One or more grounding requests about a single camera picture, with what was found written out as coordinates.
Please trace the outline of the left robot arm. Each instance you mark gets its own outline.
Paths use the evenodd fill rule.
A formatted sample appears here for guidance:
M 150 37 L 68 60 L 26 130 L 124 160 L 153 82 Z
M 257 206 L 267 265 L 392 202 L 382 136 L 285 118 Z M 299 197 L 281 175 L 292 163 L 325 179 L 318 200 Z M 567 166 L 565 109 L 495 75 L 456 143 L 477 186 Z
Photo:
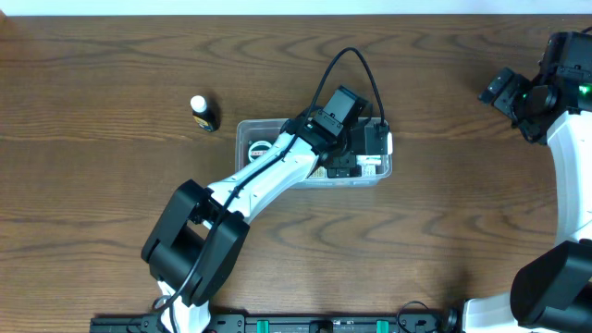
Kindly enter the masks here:
M 363 118 L 370 102 L 340 86 L 326 105 L 287 120 L 267 151 L 237 173 L 202 187 L 189 179 L 169 199 L 144 243 L 142 260 L 165 296 L 166 332 L 202 332 L 210 299 L 228 279 L 254 219 L 326 162 L 392 152 L 388 122 Z

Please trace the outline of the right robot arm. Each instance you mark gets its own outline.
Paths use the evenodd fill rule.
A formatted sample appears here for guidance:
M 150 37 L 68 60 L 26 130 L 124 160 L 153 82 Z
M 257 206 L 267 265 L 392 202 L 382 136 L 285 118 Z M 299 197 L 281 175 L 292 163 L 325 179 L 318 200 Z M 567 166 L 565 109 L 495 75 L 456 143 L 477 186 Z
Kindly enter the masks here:
M 591 329 L 591 30 L 551 34 L 538 65 L 531 80 L 503 68 L 479 99 L 551 150 L 554 246 L 517 272 L 510 291 L 466 301 L 464 333 Z

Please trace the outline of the white blue Panadol box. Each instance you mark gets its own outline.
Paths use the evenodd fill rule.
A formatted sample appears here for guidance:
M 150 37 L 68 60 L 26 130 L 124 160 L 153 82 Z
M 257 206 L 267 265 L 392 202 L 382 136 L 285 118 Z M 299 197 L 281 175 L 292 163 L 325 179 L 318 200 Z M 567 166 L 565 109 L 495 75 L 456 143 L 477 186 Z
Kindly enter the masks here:
M 357 155 L 356 163 L 362 167 L 368 166 L 381 166 L 382 156 L 381 155 Z

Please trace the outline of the small dark dropper bottle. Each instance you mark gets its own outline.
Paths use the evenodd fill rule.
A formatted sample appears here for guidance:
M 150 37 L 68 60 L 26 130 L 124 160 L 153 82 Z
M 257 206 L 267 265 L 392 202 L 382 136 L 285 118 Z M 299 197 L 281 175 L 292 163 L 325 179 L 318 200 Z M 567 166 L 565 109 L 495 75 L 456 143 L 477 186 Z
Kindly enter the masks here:
M 208 132 L 219 129 L 219 122 L 215 111 L 201 95 L 194 95 L 190 99 L 191 113 L 198 126 Z

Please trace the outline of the blue children patches box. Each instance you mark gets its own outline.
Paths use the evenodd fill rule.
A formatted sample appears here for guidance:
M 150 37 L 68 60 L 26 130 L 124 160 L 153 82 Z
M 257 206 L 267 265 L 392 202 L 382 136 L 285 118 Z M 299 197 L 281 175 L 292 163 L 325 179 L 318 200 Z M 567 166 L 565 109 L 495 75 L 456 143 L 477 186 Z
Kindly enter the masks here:
M 385 166 L 355 166 L 345 168 L 324 168 L 320 166 L 309 179 L 341 179 L 359 177 L 387 177 L 391 170 Z

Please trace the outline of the green round-label box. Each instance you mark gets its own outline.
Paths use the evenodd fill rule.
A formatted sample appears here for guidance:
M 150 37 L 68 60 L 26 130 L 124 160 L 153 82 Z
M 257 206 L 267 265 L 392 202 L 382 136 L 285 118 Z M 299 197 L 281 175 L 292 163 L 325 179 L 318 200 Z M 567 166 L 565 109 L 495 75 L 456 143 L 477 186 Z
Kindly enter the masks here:
M 257 158 L 263 156 L 271 147 L 272 143 L 265 140 L 250 142 L 247 150 L 248 161 L 250 163 L 254 162 Z

